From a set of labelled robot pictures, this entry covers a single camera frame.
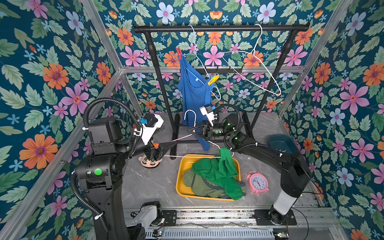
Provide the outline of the yellow clothespin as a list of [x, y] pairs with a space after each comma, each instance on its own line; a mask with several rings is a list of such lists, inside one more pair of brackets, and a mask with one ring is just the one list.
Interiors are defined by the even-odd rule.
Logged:
[[208, 85], [211, 86], [212, 84], [214, 84], [218, 79], [219, 79], [220, 76], [216, 75], [216, 76], [213, 76], [209, 81], [208, 81]]

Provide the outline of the blue tank top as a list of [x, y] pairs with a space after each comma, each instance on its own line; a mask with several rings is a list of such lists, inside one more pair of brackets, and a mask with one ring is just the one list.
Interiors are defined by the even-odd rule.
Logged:
[[212, 103], [213, 86], [196, 71], [184, 56], [180, 59], [180, 81], [178, 89], [183, 96], [183, 125], [195, 127], [207, 117], [202, 115], [200, 108]]

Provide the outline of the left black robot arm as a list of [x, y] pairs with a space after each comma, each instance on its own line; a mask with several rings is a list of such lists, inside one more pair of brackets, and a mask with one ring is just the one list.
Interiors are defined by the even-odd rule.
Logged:
[[[93, 107], [113, 102], [123, 107], [136, 127], [131, 137], [123, 140], [121, 119], [107, 117], [90, 121]], [[150, 226], [163, 227], [166, 217], [160, 202], [144, 203], [137, 215], [125, 221], [122, 203], [123, 176], [129, 159], [145, 155], [156, 166], [177, 142], [160, 143], [155, 147], [152, 137], [164, 123], [158, 114], [146, 113], [137, 117], [123, 102], [99, 98], [89, 103], [83, 113], [84, 127], [91, 141], [91, 151], [72, 173], [71, 189], [84, 206], [93, 213], [96, 239], [144, 240]]]

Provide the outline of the olive green tank top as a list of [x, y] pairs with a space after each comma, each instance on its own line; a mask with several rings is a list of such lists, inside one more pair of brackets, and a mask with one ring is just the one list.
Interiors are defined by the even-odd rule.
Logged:
[[246, 196], [246, 184], [235, 177], [223, 177], [218, 180], [204, 178], [192, 170], [187, 170], [184, 183], [191, 187], [195, 195], [200, 197], [233, 199], [234, 201]]

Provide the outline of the pink clothespin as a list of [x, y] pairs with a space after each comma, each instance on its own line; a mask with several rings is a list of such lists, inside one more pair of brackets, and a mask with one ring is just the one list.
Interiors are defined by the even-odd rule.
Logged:
[[176, 52], [177, 52], [179, 60], [181, 61], [183, 59], [183, 53], [181, 51], [181, 48], [180, 47], [176, 47]]

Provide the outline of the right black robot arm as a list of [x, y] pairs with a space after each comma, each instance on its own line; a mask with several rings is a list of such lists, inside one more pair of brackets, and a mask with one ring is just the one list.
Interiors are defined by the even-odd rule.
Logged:
[[201, 107], [204, 119], [189, 127], [187, 132], [207, 142], [221, 137], [230, 151], [256, 158], [277, 170], [281, 174], [281, 191], [266, 218], [275, 225], [283, 224], [312, 177], [305, 157], [299, 150], [283, 152], [281, 148], [257, 142], [245, 115], [236, 110], [220, 120], [220, 110], [220, 107], [214, 109], [210, 105]]

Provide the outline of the pink wire hanger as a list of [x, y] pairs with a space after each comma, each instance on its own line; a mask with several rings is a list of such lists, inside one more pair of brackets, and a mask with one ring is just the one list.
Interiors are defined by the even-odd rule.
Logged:
[[[171, 114], [171, 118], [167, 113], [160, 113], [160, 116], [164, 120], [163, 128], [165, 131], [163, 135], [161, 135], [160, 140], [171, 142], [173, 139], [182, 138], [188, 135], [188, 125], [182, 125], [181, 113]], [[200, 142], [194, 136], [177, 140], [175, 143], [177, 144], [165, 153], [165, 156], [172, 160], [180, 159], [181, 156], [184, 156], [185, 154], [216, 155], [220, 151], [218, 147], [224, 147], [223, 143], [218, 140], [214, 140], [214, 144], [210, 144], [210, 149], [208, 151], [204, 151]]]

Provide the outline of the light blue wire hanger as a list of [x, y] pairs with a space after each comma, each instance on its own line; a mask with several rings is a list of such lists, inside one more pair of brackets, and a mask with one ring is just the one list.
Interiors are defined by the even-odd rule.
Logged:
[[[193, 32], [194, 35], [195, 35], [194, 42], [192, 43], [192, 45], [193, 45], [193, 47], [192, 47], [192, 53], [190, 53], [190, 54], [194, 55], [194, 56], [199, 60], [199, 62], [200, 62], [201, 65], [202, 65], [202, 68], [204, 69], [204, 71], [205, 71], [205, 73], [206, 73], [207, 78], [209, 78], [209, 80], [210, 80], [213, 76], [210, 75], [210, 73], [209, 73], [208, 70], [207, 70], [207, 67], [204, 65], [203, 61], [198, 57], [197, 33], [196, 33], [194, 27], [193, 27], [191, 24], [189, 24], [188, 26], [192, 29], [192, 32]], [[213, 88], [217, 90], [219, 96], [217, 96], [213, 91], [211, 91], [212, 95], [213, 95], [218, 101], [220, 101], [220, 100], [222, 99], [222, 95], [221, 95], [221, 93], [220, 93], [219, 88], [218, 88], [217, 86], [215, 86], [215, 84], [212, 84], [211, 86], [213, 86]]]

